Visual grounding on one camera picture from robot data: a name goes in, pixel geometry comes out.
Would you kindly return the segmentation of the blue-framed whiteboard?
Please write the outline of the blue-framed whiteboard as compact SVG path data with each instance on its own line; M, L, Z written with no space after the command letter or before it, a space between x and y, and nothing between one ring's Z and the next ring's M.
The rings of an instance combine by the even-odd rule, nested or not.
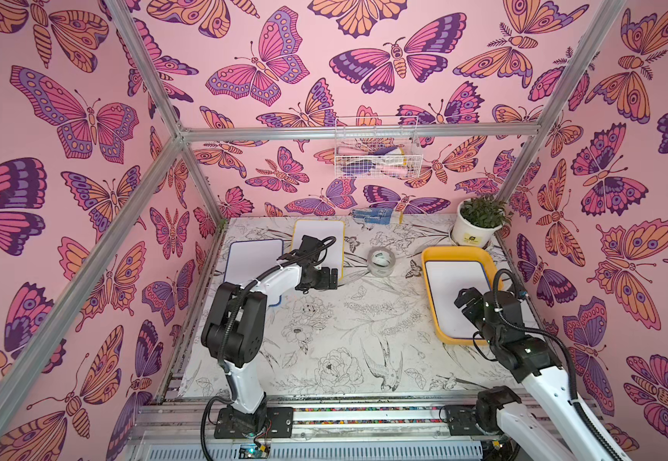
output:
M464 288L489 290L489 279L478 261L439 261L425 263L425 280L430 295L437 336L445 344L466 344L476 331L454 301Z
M224 282L246 285L255 276L278 264L283 254L281 239L238 241L230 245Z

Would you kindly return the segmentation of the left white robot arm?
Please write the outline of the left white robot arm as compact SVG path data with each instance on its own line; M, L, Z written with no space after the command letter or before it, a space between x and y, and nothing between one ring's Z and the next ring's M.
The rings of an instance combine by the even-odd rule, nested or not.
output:
M297 249L248 282L223 282L217 288L201 344L224 373L230 388L225 409L241 431L258 433L266 425L267 395L251 363L264 340L269 299L291 290L306 294L337 289L339 269L324 266L329 248L337 242L335 236L305 234Z

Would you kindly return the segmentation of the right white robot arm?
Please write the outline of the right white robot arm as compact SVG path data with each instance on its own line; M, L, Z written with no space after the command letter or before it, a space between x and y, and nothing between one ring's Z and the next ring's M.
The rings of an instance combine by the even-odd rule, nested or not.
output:
M476 428L514 443L510 458L525 451L534 460L628 459L581 398L568 347L556 335L524 324L521 303L526 297L518 277L500 269L489 291L463 288L454 305L487 342L494 360L542 408L555 431L540 424L507 386L478 393L472 416Z

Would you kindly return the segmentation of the yellow plastic storage box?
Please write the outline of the yellow plastic storage box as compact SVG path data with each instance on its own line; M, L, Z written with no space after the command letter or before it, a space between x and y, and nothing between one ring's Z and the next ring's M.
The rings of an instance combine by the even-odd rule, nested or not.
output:
M455 301L463 289L489 290L497 272L491 255L477 247L433 246L422 252L422 274L437 338L468 346L476 332Z

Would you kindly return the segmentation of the clear tape roll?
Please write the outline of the clear tape roll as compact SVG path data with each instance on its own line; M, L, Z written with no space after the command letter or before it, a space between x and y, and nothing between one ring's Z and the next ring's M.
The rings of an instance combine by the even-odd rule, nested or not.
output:
M397 257L388 248L375 247L367 258L368 270L376 278L388 278L395 270Z

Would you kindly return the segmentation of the yellow-framed whiteboard back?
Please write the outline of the yellow-framed whiteboard back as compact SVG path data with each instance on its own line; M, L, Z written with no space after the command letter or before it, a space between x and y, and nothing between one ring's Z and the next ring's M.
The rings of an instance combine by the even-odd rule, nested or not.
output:
M309 235L324 240L326 237L334 236L336 242L327 250L326 258L322 267L337 268L339 280L344 276L344 244L346 225L339 220L306 220L299 219L293 230L290 249L297 249L303 241L303 236Z

